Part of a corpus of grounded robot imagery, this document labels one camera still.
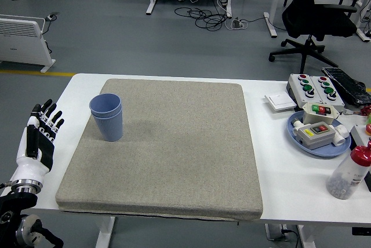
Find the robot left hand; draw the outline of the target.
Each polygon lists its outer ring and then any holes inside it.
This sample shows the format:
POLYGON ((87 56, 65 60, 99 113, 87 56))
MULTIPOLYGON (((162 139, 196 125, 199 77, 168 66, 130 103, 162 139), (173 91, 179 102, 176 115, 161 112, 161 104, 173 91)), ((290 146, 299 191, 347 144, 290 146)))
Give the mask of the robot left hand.
POLYGON ((54 142, 64 123, 62 112, 51 100, 36 104, 23 130, 17 152, 14 180, 43 182, 53 166, 54 142))

